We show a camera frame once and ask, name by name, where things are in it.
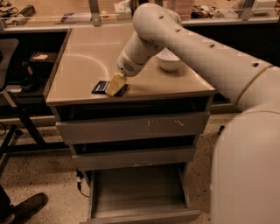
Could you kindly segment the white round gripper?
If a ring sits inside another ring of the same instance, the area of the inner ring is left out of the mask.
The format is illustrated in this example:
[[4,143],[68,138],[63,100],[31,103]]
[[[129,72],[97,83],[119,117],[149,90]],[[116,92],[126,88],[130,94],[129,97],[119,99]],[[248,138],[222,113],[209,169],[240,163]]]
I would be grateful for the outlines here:
[[120,72],[114,73],[105,93],[114,96],[127,82],[128,77],[136,76],[144,67],[144,58],[138,53],[130,53],[123,49],[117,59],[117,68]]

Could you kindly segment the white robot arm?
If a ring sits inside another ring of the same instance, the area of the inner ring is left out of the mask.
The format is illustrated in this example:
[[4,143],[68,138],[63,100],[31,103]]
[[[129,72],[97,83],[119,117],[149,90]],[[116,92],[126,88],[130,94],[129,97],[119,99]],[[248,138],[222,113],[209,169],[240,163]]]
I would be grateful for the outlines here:
[[134,33],[122,50],[106,92],[167,48],[240,111],[213,152],[212,224],[280,224],[280,70],[270,63],[183,28],[179,15],[140,5]]

